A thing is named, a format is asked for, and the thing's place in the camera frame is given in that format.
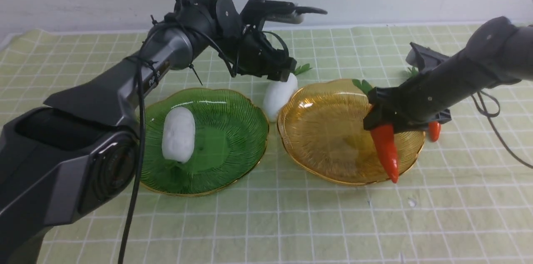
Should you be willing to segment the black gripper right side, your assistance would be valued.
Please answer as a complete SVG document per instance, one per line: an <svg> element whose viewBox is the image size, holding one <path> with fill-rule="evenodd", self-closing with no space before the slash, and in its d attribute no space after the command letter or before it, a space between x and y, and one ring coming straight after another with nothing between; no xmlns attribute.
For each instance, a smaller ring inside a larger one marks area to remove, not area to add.
<svg viewBox="0 0 533 264"><path fill-rule="evenodd" d="M426 131L430 122L452 120L451 111L433 95L436 85L428 77L411 77L396 87L374 87L366 92L372 106L363 119L365 130L392 126L394 133Z"/></svg>

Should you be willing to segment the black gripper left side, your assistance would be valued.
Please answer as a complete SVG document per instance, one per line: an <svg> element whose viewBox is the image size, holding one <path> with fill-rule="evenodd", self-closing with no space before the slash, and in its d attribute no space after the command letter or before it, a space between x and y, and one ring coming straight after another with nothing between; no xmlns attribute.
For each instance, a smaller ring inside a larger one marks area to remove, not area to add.
<svg viewBox="0 0 533 264"><path fill-rule="evenodd" d="M291 15L300 17L304 14L326 15L328 11L297 6L293 2L248 0L240 13L245 29L233 53L235 73L287 82L296 69L297 61L289 55L288 46L281 37L271 32L281 44L281 48L275 48L267 38L268 31L264 31L263 27L267 21L287 23Z"/></svg>

